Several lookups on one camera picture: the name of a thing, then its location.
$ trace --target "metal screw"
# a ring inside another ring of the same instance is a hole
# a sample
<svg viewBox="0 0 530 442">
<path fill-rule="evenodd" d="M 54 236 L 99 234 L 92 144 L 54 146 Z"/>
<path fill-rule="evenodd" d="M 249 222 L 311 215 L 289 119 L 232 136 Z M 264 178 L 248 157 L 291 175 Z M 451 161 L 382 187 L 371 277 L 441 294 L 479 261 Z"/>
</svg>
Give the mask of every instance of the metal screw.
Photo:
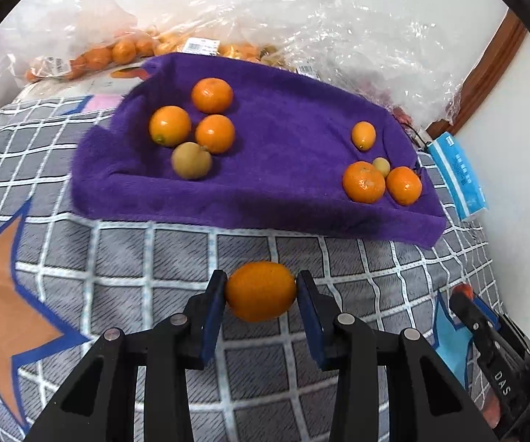
<svg viewBox="0 0 530 442">
<path fill-rule="evenodd" d="M 412 329 L 412 327 L 409 327 L 408 329 L 404 329 L 404 336 L 409 341 L 418 341 L 418 339 L 421 338 L 421 333 L 418 332 L 416 329 Z"/>
<path fill-rule="evenodd" d="M 120 337 L 120 330 L 112 327 L 104 332 L 104 338 L 106 341 L 115 341 Z"/>
<path fill-rule="evenodd" d="M 185 314 L 173 314 L 171 316 L 171 324 L 173 326 L 183 326 L 187 322 L 187 316 Z"/>
<path fill-rule="evenodd" d="M 339 324 L 343 324 L 343 326 L 350 326 L 355 322 L 355 317 L 348 312 L 343 312 L 337 316 L 337 320 L 339 321 Z"/>
</svg>

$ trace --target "brown wooden trim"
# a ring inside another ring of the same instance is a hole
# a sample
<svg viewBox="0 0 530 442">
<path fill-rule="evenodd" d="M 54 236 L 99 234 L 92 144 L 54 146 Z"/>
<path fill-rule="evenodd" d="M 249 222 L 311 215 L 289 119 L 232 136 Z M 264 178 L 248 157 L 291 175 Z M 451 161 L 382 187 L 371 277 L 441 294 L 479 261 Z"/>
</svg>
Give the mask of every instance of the brown wooden trim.
<svg viewBox="0 0 530 442">
<path fill-rule="evenodd" d="M 426 130 L 431 138 L 435 139 L 445 131 L 456 134 L 466 124 L 505 74 L 526 35 L 527 29 L 521 20 L 511 10 L 507 11 L 481 60 L 464 81 L 460 111 L 453 125 L 443 119 L 432 123 Z"/>
</svg>

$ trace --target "barcode label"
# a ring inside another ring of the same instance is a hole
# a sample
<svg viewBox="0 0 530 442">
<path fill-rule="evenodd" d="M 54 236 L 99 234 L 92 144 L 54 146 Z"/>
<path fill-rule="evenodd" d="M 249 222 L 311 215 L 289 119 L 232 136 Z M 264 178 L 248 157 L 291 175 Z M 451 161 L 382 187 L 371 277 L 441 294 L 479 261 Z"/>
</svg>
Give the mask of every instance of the barcode label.
<svg viewBox="0 0 530 442">
<path fill-rule="evenodd" d="M 63 76 L 70 73 L 70 61 L 63 58 L 45 57 L 42 60 L 42 76 Z"/>
<path fill-rule="evenodd" d="M 308 78 L 317 79 L 320 81 L 318 73 L 314 71 L 314 68 L 310 64 L 299 64 L 296 67 L 296 73 L 303 76 L 308 76 Z"/>
<path fill-rule="evenodd" d="M 190 53 L 192 55 L 210 55 L 216 56 L 218 54 L 218 47 L 220 40 L 208 40 L 207 38 L 189 38 L 183 46 L 182 53 Z"/>
</svg>

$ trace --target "purple cloth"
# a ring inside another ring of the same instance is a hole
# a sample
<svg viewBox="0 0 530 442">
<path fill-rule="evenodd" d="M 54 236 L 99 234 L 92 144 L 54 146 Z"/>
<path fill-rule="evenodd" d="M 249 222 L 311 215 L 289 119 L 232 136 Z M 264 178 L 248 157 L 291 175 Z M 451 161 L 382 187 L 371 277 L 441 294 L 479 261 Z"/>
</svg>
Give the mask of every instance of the purple cloth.
<svg viewBox="0 0 530 442">
<path fill-rule="evenodd" d="M 395 240 L 430 248 L 446 218 L 431 180 L 409 207 L 386 193 L 375 204 L 354 203 L 342 176 L 357 160 L 378 156 L 392 167 L 416 165 L 400 125 L 367 100 L 305 76 L 261 64 L 200 55 L 152 59 L 153 73 L 116 110 L 109 129 L 94 126 L 73 160 L 74 208 L 89 218 L 165 221 L 225 228 L 274 228 L 337 237 Z M 236 141 L 201 181 L 183 181 L 171 151 L 148 135 L 152 113 L 166 105 L 204 116 L 191 103 L 199 79 L 222 78 L 234 90 L 226 112 Z M 358 121 L 371 122 L 376 143 L 359 152 L 351 143 Z"/>
</svg>

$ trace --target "blue package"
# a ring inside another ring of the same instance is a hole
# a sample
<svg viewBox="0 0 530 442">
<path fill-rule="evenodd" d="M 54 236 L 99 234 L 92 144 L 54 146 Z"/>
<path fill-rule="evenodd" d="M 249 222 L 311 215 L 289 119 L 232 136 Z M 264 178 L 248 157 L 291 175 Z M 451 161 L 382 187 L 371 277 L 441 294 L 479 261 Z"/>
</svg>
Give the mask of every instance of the blue package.
<svg viewBox="0 0 530 442">
<path fill-rule="evenodd" d="M 443 175 L 460 219 L 472 219 L 488 209 L 478 178 L 456 139 L 444 132 L 429 143 L 428 149 Z"/>
</svg>

